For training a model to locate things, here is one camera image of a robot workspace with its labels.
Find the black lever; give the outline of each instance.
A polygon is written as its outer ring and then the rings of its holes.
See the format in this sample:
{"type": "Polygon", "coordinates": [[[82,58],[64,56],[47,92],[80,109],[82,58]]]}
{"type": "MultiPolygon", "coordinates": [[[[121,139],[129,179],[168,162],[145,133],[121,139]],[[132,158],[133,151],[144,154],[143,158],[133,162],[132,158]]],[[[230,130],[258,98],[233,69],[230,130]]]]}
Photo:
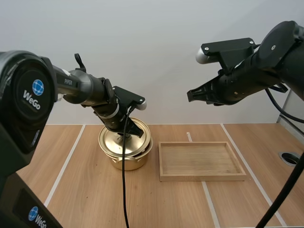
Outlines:
{"type": "Polygon", "coordinates": [[[76,62],[79,64],[79,68],[76,68],[76,70],[81,70],[86,73],[85,65],[82,63],[81,57],[78,53],[74,54],[76,62]]]}

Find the robotic arm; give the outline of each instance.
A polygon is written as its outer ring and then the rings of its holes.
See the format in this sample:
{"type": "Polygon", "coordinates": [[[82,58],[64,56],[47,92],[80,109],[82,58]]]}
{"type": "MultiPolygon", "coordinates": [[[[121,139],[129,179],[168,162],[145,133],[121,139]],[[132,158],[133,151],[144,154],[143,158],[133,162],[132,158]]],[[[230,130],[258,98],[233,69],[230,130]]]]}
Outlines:
{"type": "Polygon", "coordinates": [[[188,100],[207,104],[233,105],[263,89],[286,92],[286,83],[304,100],[304,28],[294,21],[275,26],[256,45],[251,38],[203,44],[196,60],[219,62],[218,76],[190,90],[188,100]]]}
{"type": "Polygon", "coordinates": [[[110,131],[123,134],[128,119],[126,133],[142,136],[127,113],[144,110],[145,98],[88,74],[80,56],[75,58],[80,67],[68,72],[30,52],[0,53],[0,176],[29,164],[58,93],[92,107],[110,131]]]}

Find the black robotic arm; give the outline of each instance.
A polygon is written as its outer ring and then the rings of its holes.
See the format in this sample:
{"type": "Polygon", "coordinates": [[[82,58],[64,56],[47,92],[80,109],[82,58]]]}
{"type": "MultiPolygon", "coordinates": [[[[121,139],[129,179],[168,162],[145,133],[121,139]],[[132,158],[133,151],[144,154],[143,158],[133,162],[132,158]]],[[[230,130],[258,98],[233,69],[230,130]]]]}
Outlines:
{"type": "Polygon", "coordinates": [[[304,100],[303,40],[304,28],[294,21],[284,21],[261,45],[251,38],[202,44],[196,60],[201,64],[219,62],[222,69],[214,79],[190,90],[188,100],[233,105],[267,88],[286,92],[282,82],[304,100]]]}

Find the rectangular wooden tray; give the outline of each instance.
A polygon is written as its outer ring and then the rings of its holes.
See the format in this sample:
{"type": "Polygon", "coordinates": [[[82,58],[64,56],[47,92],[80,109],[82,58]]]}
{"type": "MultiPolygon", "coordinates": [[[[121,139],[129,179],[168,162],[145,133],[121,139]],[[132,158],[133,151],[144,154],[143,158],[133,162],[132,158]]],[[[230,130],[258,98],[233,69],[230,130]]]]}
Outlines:
{"type": "Polygon", "coordinates": [[[244,181],[228,142],[160,142],[161,181],[244,181]]]}

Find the gold pot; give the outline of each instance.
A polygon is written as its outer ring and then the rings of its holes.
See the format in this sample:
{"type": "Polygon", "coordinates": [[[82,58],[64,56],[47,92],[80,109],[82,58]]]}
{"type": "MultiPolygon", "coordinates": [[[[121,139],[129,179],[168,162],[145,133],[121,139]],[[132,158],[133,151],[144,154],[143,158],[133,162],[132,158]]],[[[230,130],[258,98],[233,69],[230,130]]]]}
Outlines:
{"type": "MultiPolygon", "coordinates": [[[[153,147],[153,140],[150,129],[141,120],[131,117],[134,123],[143,130],[141,138],[129,135],[126,138],[124,170],[136,170],[142,167],[148,160],[148,153],[153,147]]],[[[122,169],[123,137],[117,133],[109,131],[104,127],[99,134],[99,145],[109,156],[111,164],[122,169]]]]}

